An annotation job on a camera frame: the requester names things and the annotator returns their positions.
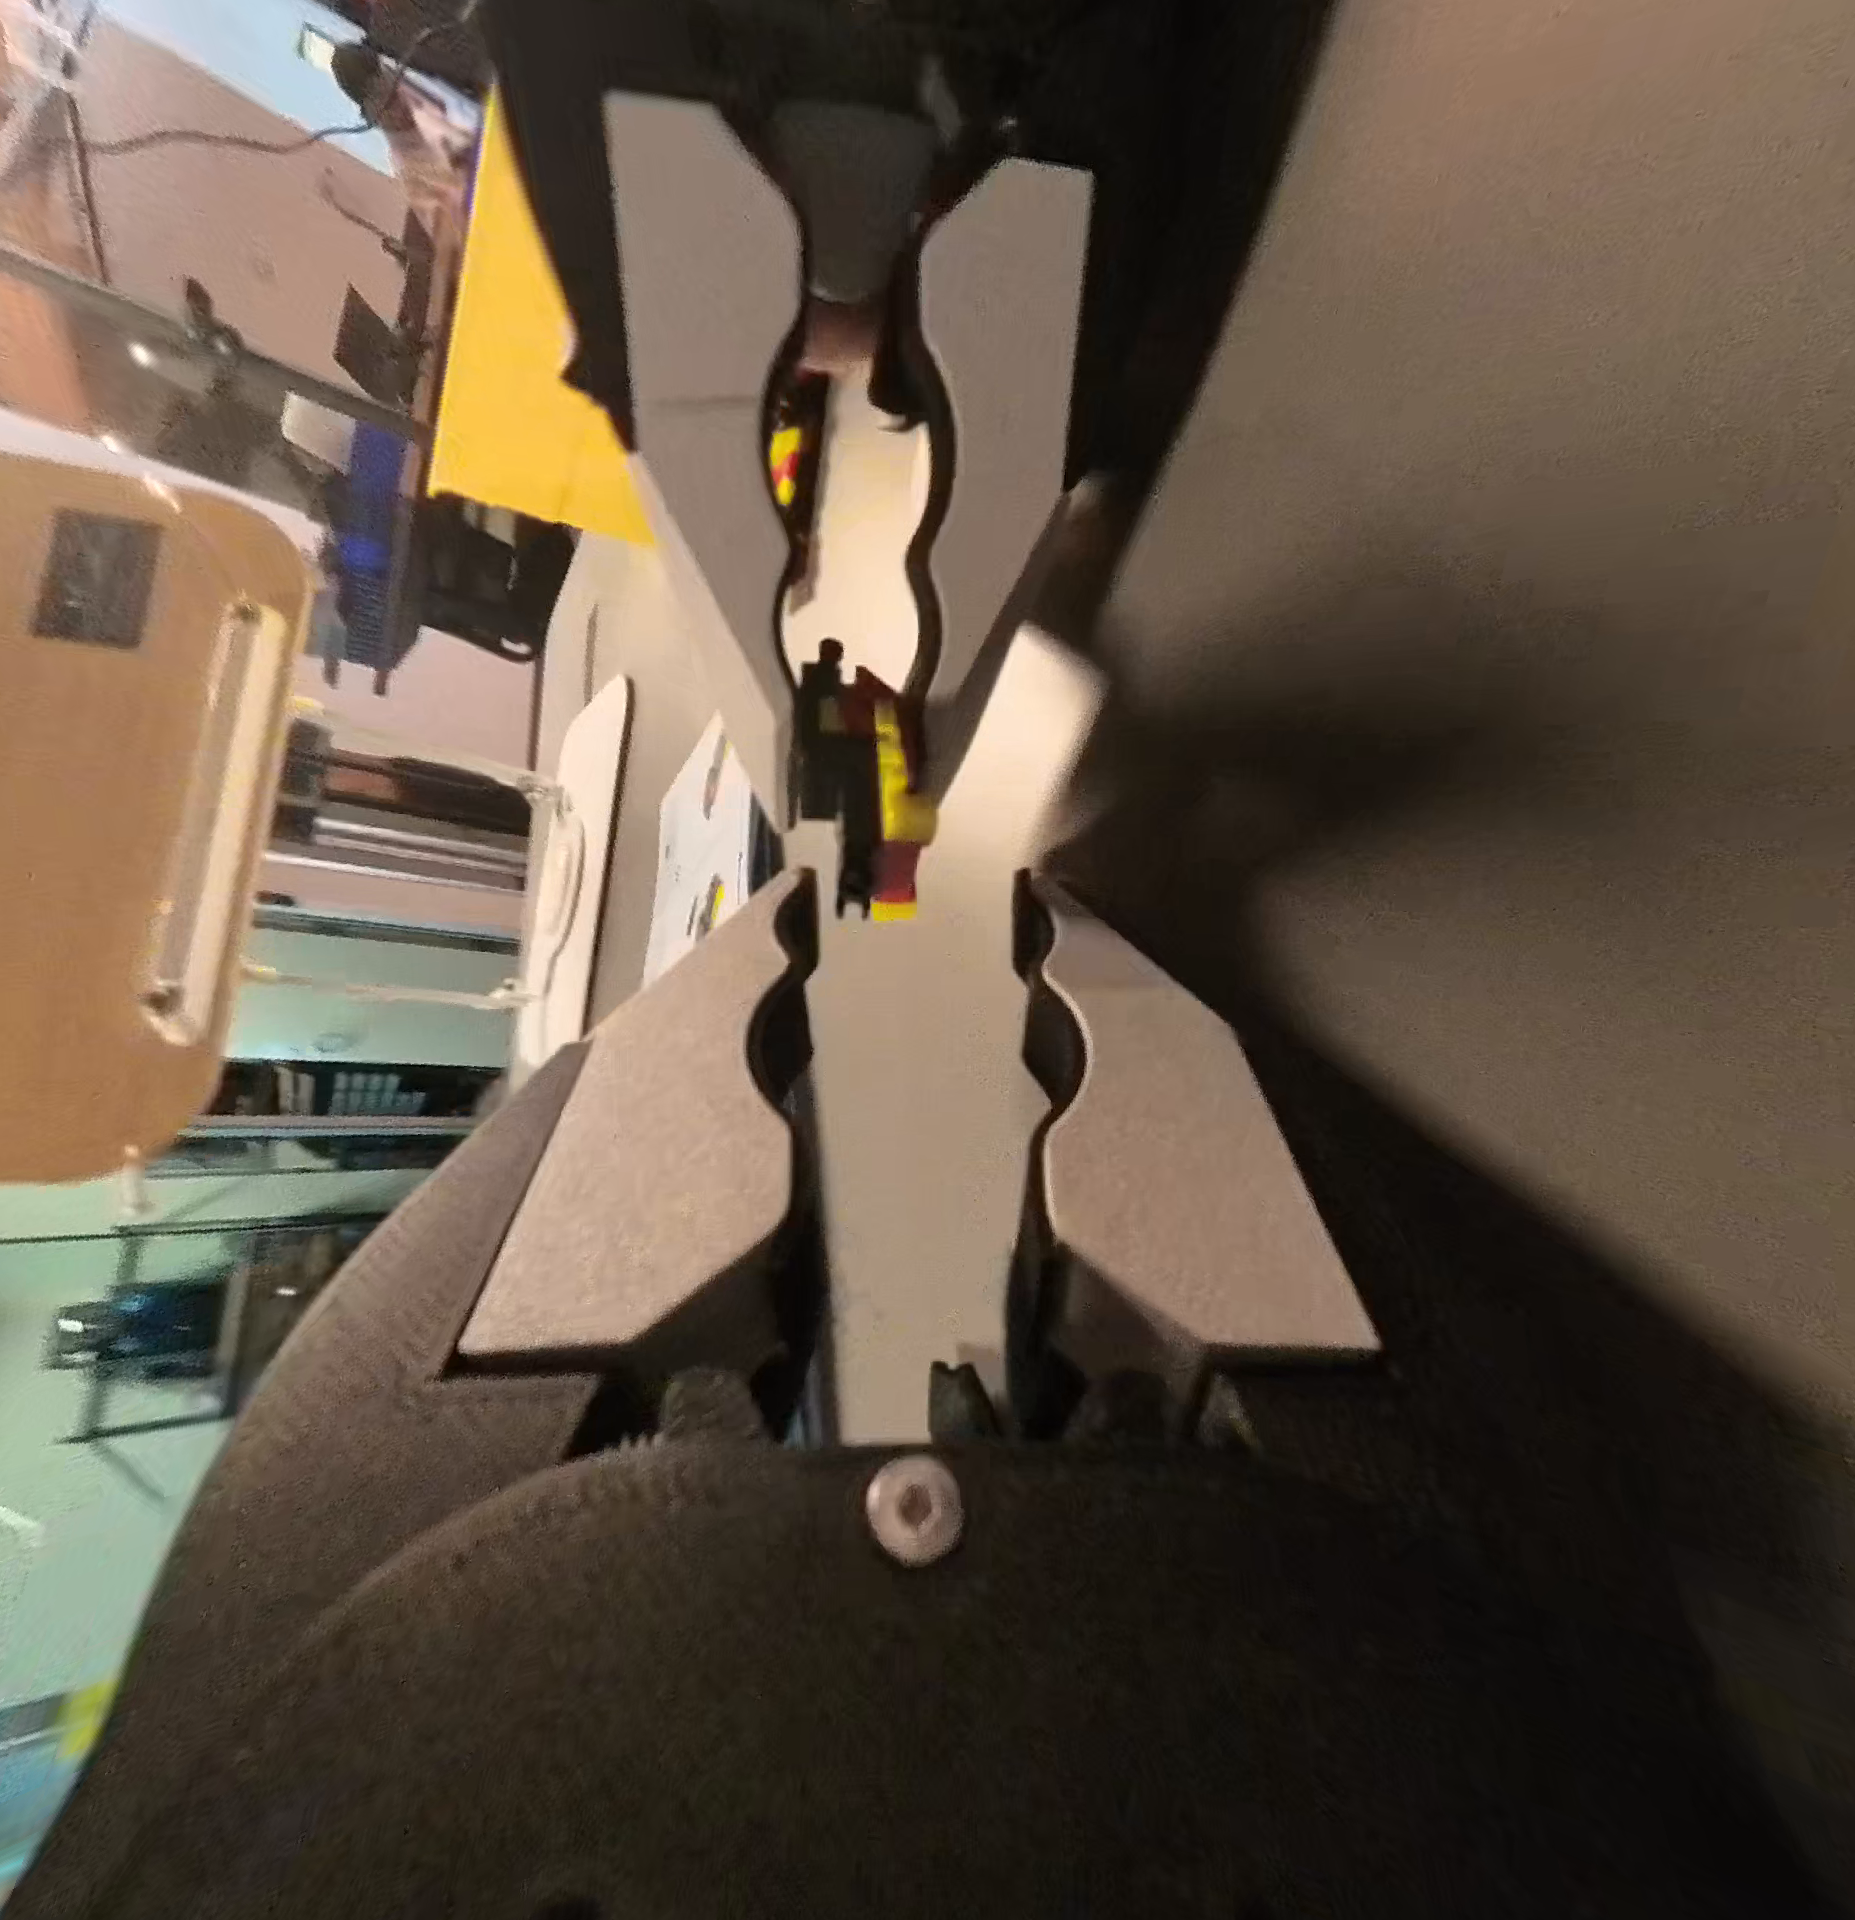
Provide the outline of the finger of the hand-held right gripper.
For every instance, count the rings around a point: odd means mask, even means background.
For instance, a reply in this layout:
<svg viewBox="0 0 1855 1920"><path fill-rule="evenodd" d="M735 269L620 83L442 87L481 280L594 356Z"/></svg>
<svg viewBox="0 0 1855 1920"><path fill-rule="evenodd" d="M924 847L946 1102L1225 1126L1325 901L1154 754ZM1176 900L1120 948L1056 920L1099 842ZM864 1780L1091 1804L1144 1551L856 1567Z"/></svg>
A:
<svg viewBox="0 0 1855 1920"><path fill-rule="evenodd" d="M1067 493L1091 178L1006 157L924 237L929 497L911 555L928 707L955 707Z"/></svg>
<svg viewBox="0 0 1855 1920"><path fill-rule="evenodd" d="M768 385L801 309L795 211L709 105L617 90L604 119L636 490L707 700L770 827L789 829L794 552Z"/></svg>

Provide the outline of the blue storage bin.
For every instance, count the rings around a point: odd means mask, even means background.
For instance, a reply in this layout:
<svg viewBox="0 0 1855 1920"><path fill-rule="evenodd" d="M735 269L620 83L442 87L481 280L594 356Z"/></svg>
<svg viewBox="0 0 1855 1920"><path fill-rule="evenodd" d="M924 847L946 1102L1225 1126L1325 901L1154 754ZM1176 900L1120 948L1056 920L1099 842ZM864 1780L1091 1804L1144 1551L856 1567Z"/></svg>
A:
<svg viewBox="0 0 1855 1920"><path fill-rule="evenodd" d="M342 659L391 676L414 638L404 611L414 530L410 444L366 421L350 423L330 493L330 544L345 633Z"/></svg>

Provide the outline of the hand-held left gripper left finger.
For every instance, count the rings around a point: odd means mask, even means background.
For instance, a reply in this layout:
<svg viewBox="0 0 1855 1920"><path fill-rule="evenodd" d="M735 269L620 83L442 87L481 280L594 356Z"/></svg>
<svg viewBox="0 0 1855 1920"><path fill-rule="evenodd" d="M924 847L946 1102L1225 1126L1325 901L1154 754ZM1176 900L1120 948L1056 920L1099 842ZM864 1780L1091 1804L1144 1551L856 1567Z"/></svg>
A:
<svg viewBox="0 0 1855 1920"><path fill-rule="evenodd" d="M789 1092L818 877L760 889L599 1023L459 1333L473 1371L757 1371L787 1344Z"/></svg>

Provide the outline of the red yellow lego model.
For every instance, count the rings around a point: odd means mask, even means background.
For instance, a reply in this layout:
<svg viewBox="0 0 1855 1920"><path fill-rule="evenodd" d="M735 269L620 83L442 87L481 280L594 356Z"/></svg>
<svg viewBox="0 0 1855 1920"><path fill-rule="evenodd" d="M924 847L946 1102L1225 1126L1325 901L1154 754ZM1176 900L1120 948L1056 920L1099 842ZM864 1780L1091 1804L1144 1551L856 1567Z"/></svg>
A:
<svg viewBox="0 0 1855 1920"><path fill-rule="evenodd" d="M837 917L915 920L919 860L939 829L917 707L865 668L847 673L837 637L798 674L790 781L795 816L837 829Z"/></svg>

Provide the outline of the open instruction booklet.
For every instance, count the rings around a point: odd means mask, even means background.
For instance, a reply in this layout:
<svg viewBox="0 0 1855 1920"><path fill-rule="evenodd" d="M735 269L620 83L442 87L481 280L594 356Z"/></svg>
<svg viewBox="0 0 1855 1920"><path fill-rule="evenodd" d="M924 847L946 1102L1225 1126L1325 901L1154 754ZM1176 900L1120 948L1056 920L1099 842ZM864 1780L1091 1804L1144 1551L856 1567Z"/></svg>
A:
<svg viewBox="0 0 1855 1920"><path fill-rule="evenodd" d="M754 816L742 760L712 719L660 802L646 987L749 900Z"/></svg>

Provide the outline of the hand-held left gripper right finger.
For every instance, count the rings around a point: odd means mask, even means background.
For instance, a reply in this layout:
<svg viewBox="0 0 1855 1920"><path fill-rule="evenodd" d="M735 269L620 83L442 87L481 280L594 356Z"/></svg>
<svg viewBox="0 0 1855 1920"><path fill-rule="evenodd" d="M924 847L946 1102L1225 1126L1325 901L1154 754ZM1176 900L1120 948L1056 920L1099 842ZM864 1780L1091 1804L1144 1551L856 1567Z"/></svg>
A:
<svg viewBox="0 0 1855 1920"><path fill-rule="evenodd" d="M1235 1029L1048 876L1017 877L1039 1327L1078 1373L1363 1366L1380 1335Z"/></svg>

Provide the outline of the long black red lego tail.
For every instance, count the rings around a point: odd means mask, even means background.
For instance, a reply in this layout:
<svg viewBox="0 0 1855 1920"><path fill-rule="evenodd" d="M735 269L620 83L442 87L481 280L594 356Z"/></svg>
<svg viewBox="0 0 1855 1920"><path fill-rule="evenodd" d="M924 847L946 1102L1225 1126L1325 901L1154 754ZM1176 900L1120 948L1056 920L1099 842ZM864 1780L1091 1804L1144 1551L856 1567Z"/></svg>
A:
<svg viewBox="0 0 1855 1920"><path fill-rule="evenodd" d="M798 548L805 548L816 530L830 395L833 381L827 373L795 371L770 403L770 496L789 544Z"/></svg>

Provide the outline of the yellow plastic bin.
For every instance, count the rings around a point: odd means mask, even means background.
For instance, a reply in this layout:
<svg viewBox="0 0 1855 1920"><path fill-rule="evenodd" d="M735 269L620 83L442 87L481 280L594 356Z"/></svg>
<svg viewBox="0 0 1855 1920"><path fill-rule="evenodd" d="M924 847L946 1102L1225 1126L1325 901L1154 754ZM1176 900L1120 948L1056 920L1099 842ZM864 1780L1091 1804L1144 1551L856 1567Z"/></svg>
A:
<svg viewBox="0 0 1855 1920"><path fill-rule="evenodd" d="M629 458L568 385L576 333L497 90L484 105L429 493L649 548Z"/></svg>

